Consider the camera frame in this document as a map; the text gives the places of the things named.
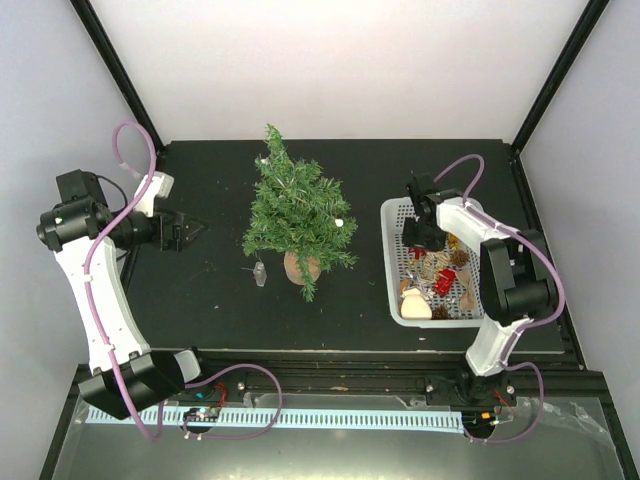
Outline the small green christmas tree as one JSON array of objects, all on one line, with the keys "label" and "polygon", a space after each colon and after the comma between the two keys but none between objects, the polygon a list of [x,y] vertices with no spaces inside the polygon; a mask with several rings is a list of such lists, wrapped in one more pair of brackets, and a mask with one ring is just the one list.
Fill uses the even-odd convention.
[{"label": "small green christmas tree", "polygon": [[260,179],[254,184],[243,252],[247,256],[263,251],[296,254],[305,281],[300,293],[311,302],[317,280],[311,279],[307,259],[315,258],[322,272],[353,266],[357,256],[349,248],[358,225],[339,180],[325,177],[314,160],[292,158],[272,124],[265,127],[265,144],[267,155],[255,159]]}]

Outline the red glitter star ornament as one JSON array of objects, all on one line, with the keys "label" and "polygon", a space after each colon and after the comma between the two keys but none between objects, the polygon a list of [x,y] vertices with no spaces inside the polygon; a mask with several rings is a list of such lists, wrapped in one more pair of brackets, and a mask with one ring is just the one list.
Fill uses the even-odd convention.
[{"label": "red glitter star ornament", "polygon": [[424,247],[412,246],[408,248],[408,254],[411,255],[414,260],[420,260],[426,253],[427,250]]}]

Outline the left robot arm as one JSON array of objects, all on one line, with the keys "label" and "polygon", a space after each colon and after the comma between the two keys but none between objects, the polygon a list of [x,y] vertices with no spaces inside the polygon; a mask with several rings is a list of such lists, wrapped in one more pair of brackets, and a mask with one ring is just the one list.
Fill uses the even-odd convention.
[{"label": "left robot arm", "polygon": [[78,306],[89,347],[90,378],[79,385],[85,402],[124,420],[170,397],[186,392],[207,397],[213,372],[200,365],[196,349],[154,351],[134,321],[117,254],[142,244],[180,252],[204,223],[180,212],[158,209],[173,177],[157,172],[136,191],[136,205],[112,212],[99,178],[74,170],[56,179],[61,201],[40,217],[39,240],[54,254]]}]

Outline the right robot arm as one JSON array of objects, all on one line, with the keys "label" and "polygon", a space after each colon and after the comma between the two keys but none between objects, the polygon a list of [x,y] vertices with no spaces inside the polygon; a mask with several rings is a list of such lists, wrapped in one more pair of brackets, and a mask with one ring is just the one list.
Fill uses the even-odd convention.
[{"label": "right robot arm", "polygon": [[415,215],[403,227],[406,247],[441,251],[451,234],[480,261],[485,318],[465,354],[469,369],[454,379],[457,396],[476,403],[490,392],[489,377],[508,368],[524,331],[552,323],[564,312],[564,288],[540,232],[498,222],[458,191],[438,190],[428,175],[413,177],[407,191]]}]

